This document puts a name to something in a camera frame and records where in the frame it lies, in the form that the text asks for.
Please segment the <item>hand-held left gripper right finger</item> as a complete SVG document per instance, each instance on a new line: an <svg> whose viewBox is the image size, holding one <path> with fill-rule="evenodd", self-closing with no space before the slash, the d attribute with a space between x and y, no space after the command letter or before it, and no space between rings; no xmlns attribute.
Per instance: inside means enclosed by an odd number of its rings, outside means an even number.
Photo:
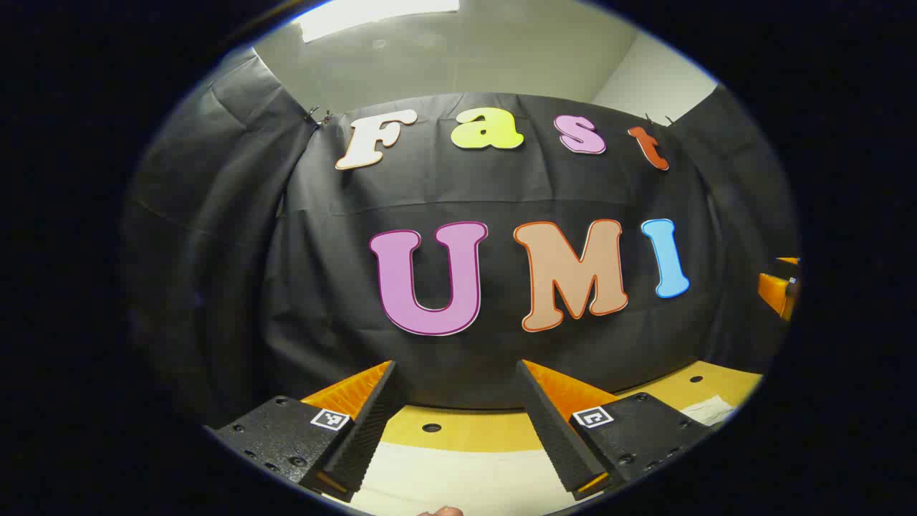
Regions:
<svg viewBox="0 0 917 516"><path fill-rule="evenodd" d="M710 426L646 392L616 396L530 360L518 360L515 384L574 500L648 476L711 434Z"/></svg>

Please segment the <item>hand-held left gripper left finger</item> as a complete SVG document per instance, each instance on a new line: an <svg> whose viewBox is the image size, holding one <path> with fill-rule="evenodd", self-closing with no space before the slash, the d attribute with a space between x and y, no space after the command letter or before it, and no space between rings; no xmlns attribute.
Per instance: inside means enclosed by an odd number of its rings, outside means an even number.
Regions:
<svg viewBox="0 0 917 516"><path fill-rule="evenodd" d="M302 399L275 396L213 434L275 476L351 502L405 400L402 373L387 360Z"/></svg>

